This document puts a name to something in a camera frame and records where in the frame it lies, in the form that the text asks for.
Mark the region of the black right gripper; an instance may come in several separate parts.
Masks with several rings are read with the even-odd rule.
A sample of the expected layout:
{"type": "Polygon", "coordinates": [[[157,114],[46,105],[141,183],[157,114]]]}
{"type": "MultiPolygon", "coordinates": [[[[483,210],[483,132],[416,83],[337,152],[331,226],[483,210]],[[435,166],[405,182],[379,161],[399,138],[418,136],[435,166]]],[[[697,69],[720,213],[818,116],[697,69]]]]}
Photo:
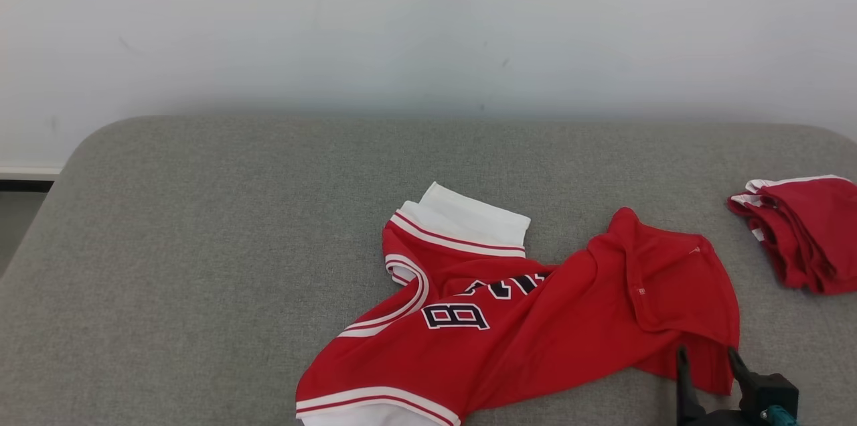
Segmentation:
{"type": "MultiPolygon", "coordinates": [[[[734,379],[741,391],[739,407],[753,407],[756,401],[758,374],[747,368],[740,353],[728,348],[728,359],[734,379]]],[[[768,425],[768,420],[746,411],[719,409],[705,411],[699,404],[697,391],[692,383],[688,349],[679,346],[676,352],[676,423],[677,425],[768,425]]]]}

